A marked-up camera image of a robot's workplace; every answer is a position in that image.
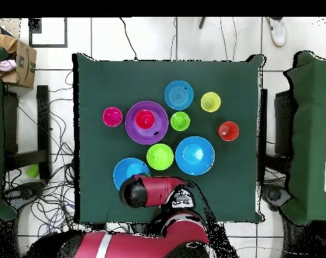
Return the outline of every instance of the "table leg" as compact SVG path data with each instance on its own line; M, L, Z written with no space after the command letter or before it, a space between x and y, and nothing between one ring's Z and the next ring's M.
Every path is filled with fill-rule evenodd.
M200 25L198 26L199 29L202 29L205 19L206 19L206 17L201 17L201 22L200 22Z

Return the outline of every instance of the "light blue bowl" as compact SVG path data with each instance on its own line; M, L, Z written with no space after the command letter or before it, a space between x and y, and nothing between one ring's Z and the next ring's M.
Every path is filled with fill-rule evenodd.
M175 158L178 167L184 173L201 175L213 165L214 149L205 138L190 136L177 146Z
M194 99L192 87L185 81L172 81L165 89L166 104L172 109L181 111L186 109Z
M114 169L114 183L117 190L120 190L120 187L123 182L125 182L132 175L138 174L147 174L150 176L149 168L147 165L142 162L140 159L123 159L121 160Z

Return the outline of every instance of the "green cup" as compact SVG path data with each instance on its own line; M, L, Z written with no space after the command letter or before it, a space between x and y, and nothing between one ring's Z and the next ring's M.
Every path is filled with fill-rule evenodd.
M147 151L147 163L155 170L166 170L173 162L173 151L162 143L154 144Z
M181 132L183 130L186 130L190 125L190 118L184 112L177 112L172 115L170 122L172 128Z

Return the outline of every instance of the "green table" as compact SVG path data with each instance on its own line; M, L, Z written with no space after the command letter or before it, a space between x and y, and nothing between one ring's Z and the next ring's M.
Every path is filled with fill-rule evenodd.
M326 220L326 60L309 51L294 56L293 69L284 73L298 103L293 119L288 190L293 198L282 211L295 224Z
M133 141L124 122L115 128L107 127L102 114L107 107L116 106L125 116L135 103L150 100L163 106L170 118L175 110L165 103L164 90L174 80L184 80L194 89L194 100L184 110L191 124L184 132L169 126L160 143L175 152L183 139L201 136L213 145L215 161L200 176L186 175L175 161L165 171L151 169L151 175L192 179L219 221L261 221L255 212L255 186L257 82L262 56L251 56L247 62L98 62L75 54L73 62L79 80L80 222L151 221L154 207L124 206L112 178L114 167L126 157L146 162L150 145ZM219 94L222 100L214 113L203 111L200 105L202 95L209 91ZM225 121L239 126L239 137L233 142L225 142L217 134ZM203 213L198 199L195 211Z

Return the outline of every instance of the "white shoe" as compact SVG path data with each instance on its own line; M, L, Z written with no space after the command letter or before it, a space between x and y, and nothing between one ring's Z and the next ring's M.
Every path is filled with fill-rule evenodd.
M270 26L273 43L279 48L284 46L286 43L286 29L284 27L284 22L282 22L282 20L276 21L270 17L266 17L266 19Z

